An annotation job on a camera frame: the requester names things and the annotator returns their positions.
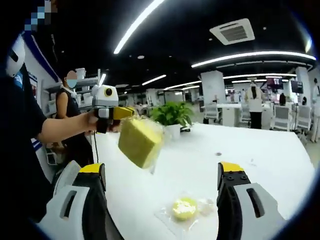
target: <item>black sleeve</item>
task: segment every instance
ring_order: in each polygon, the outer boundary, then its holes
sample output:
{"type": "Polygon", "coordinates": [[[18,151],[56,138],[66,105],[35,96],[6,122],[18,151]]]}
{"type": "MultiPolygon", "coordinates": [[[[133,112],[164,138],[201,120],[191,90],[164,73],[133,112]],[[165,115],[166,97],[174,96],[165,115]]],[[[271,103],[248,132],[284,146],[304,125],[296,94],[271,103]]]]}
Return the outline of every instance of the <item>black sleeve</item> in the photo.
{"type": "Polygon", "coordinates": [[[47,119],[43,114],[40,106],[37,103],[30,83],[30,78],[26,66],[23,65],[21,69],[24,83],[24,96],[25,96],[25,112],[29,126],[30,138],[35,138],[42,131],[42,126],[47,119]]]}

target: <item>office floor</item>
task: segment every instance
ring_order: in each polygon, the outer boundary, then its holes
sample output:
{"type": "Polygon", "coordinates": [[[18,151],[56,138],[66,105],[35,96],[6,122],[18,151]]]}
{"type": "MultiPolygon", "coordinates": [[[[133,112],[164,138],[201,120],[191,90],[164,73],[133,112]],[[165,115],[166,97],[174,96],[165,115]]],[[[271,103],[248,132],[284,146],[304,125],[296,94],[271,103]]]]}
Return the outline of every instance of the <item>office floor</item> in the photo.
{"type": "MultiPolygon", "coordinates": [[[[204,112],[200,112],[200,108],[198,104],[192,106],[192,110],[194,115],[192,116],[191,120],[194,123],[203,123],[203,119],[205,116],[204,112]]],[[[320,141],[318,143],[308,142],[305,147],[307,153],[309,154],[311,163],[313,164],[314,168],[317,168],[320,162],[320,141]]]]}

